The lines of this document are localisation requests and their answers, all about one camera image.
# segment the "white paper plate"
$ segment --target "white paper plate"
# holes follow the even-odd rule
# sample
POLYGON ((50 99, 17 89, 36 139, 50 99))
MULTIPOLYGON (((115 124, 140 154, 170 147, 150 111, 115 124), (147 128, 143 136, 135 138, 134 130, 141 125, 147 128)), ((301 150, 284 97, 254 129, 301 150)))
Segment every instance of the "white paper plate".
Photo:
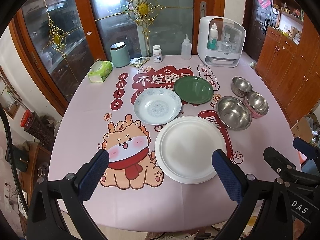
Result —
POLYGON ((181 110, 181 99, 170 89, 148 88, 133 104, 134 113, 144 123, 157 125, 173 120, 181 110))
POLYGON ((166 124, 155 142, 157 162, 171 179, 197 184, 213 178, 212 153, 226 143, 222 133, 209 121, 197 116, 183 116, 166 124))

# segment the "dark front door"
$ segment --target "dark front door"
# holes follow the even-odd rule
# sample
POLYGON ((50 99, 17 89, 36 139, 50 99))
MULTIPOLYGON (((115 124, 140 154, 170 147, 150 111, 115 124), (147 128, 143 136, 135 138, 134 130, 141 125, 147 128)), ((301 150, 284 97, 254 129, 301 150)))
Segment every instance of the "dark front door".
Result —
POLYGON ((244 51, 257 62, 266 37, 263 31, 266 29, 265 21, 266 19, 270 19, 272 4, 266 8, 262 8, 258 0, 252 0, 251 3, 252 14, 249 31, 244 44, 244 51))

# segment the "metal bolt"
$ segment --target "metal bolt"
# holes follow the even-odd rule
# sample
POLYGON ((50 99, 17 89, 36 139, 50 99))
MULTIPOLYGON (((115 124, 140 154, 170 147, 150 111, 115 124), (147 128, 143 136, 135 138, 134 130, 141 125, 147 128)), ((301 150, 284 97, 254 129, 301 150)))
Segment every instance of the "metal bolt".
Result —
POLYGON ((70 172, 70 173, 68 173, 68 174, 66 175, 66 179, 67 179, 67 180, 73 179, 74 176, 75 176, 75 174, 72 173, 72 172, 70 172))
POLYGON ((283 184, 283 179, 277 178, 277 182, 278 182, 279 184, 283 184))
POLYGON ((38 183, 38 184, 40 184, 40 183, 42 183, 42 182, 44 182, 44 178, 40 177, 40 178, 37 179, 37 183, 38 183))
POLYGON ((253 174, 249 173, 249 174, 247 174, 247 179, 253 181, 256 179, 256 177, 253 174))

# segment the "green tissue package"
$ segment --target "green tissue package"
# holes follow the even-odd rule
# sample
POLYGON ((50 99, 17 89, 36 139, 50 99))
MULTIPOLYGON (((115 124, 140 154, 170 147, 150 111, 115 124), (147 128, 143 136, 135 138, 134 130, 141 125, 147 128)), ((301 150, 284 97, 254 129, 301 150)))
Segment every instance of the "green tissue package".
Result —
POLYGON ((99 60, 95 62, 88 73, 91 82, 103 82, 112 70, 110 61, 99 60))

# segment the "clear bottle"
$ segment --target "clear bottle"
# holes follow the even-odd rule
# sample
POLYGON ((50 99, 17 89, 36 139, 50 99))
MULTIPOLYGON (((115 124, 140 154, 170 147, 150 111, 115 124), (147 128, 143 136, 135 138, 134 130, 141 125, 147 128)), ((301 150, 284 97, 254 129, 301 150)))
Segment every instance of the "clear bottle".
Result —
POLYGON ((230 33, 226 33, 225 39, 222 42, 221 50, 230 51, 231 42, 230 42, 230 33))
POLYGON ((153 61, 159 63, 162 61, 162 50, 160 49, 160 45, 153 46, 153 61))
POLYGON ((238 52, 237 51, 237 46, 238 46, 238 43, 239 43, 239 38, 240 38, 239 34, 236 34, 235 37, 233 38, 233 41, 231 43, 231 51, 232 52, 238 52))
POLYGON ((188 34, 186 34, 186 38, 184 42, 181 44, 181 58, 184 60, 191 59, 191 48, 192 44, 190 43, 190 40, 188 39, 188 34))
POLYGON ((214 23, 211 26, 211 29, 209 31, 209 39, 208 39, 208 46, 207 46, 208 49, 215 49, 215 50, 218 49, 217 48, 218 36, 219 36, 219 32, 217 30, 216 24, 214 23))

